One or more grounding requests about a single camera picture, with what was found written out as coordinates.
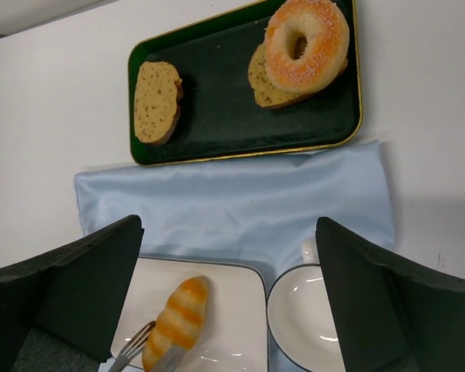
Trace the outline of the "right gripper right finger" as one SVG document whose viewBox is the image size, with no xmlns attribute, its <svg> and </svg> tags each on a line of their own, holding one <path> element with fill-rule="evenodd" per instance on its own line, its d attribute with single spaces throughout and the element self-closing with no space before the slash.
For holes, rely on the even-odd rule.
<svg viewBox="0 0 465 372">
<path fill-rule="evenodd" d="M 465 279 L 328 217 L 315 239 L 346 370 L 465 371 Z"/>
</svg>

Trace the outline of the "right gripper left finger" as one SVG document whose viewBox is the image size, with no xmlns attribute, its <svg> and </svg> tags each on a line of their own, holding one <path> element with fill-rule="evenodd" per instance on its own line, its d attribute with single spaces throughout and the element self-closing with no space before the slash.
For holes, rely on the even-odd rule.
<svg viewBox="0 0 465 372">
<path fill-rule="evenodd" d="M 0 268 L 0 371 L 97 371 L 110 356 L 143 239 L 117 222 Z"/>
</svg>

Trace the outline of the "striped croissant bread roll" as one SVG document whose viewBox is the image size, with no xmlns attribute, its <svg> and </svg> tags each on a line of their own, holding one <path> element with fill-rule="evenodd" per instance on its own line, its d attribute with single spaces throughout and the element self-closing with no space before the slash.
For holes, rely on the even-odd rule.
<svg viewBox="0 0 465 372">
<path fill-rule="evenodd" d="M 151 371 L 172 346 L 188 352 L 196 345 L 205 324 L 208 290 L 207 278 L 197 276 L 186 279 L 172 292 L 143 348 L 145 371 Z"/>
</svg>

